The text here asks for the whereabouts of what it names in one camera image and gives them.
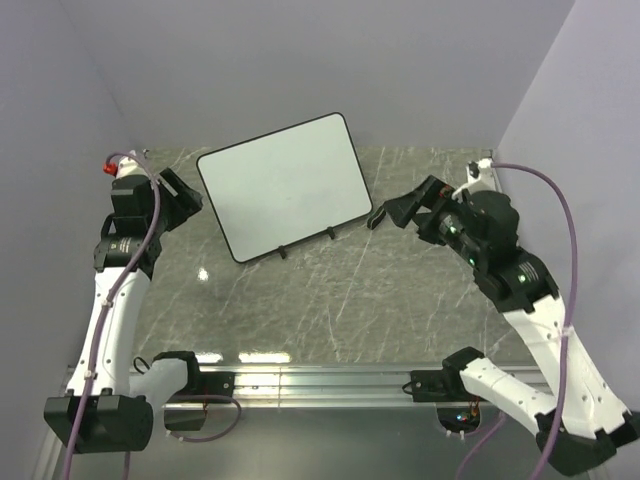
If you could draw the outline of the green whiteboard eraser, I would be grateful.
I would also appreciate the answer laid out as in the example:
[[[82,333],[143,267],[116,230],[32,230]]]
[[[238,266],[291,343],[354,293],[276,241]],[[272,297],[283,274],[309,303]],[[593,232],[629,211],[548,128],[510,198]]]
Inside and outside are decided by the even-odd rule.
[[[366,220],[366,227],[369,230],[374,230],[386,217],[386,210],[383,206],[378,207],[373,213],[371,213]]]

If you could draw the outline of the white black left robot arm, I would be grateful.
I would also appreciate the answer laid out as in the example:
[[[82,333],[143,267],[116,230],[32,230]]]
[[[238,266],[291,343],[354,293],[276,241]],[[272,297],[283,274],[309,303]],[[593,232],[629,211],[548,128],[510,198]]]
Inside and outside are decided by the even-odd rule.
[[[203,206],[202,196],[172,169],[160,173],[155,196],[143,173],[119,172],[113,211],[94,250],[95,297],[79,362],[60,397],[50,397],[44,419],[74,453],[142,451],[154,417],[172,396],[196,399],[203,379],[192,351],[163,352],[148,373],[129,371],[142,301],[162,251],[160,237]]]

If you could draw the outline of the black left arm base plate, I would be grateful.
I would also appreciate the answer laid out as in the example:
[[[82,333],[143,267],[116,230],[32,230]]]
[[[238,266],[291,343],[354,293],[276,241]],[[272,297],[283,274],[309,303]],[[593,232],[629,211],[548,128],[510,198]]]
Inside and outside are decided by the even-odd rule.
[[[235,373],[231,371],[205,371],[196,379],[191,395],[232,397],[235,388]]]

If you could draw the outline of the white whiteboard black frame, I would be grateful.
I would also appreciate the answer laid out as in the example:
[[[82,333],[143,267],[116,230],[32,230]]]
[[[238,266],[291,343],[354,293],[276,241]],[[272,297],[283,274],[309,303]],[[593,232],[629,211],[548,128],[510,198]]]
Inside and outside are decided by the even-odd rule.
[[[373,209],[339,112],[205,153],[196,167],[239,264],[329,233]]]

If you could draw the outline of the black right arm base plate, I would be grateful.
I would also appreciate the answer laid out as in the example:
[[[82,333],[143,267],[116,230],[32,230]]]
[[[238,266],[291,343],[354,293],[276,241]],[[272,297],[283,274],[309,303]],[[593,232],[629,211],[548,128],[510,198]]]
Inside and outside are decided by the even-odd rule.
[[[477,399],[465,389],[459,373],[454,370],[412,370],[409,378],[408,394],[415,403],[471,402]]]

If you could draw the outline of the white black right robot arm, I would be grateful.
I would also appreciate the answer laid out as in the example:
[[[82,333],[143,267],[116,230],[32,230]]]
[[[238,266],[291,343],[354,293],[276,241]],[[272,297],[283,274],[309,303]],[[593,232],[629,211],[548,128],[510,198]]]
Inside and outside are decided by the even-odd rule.
[[[546,265],[518,243],[519,214],[495,190],[454,188],[429,176],[413,191],[381,207],[418,237],[446,246],[473,271],[479,290],[518,333],[550,391],[541,393],[465,347],[442,362],[433,380],[411,374],[414,401],[478,397],[510,416],[534,436],[547,459],[567,477],[585,473],[639,438],[639,414],[608,387],[575,331]]]

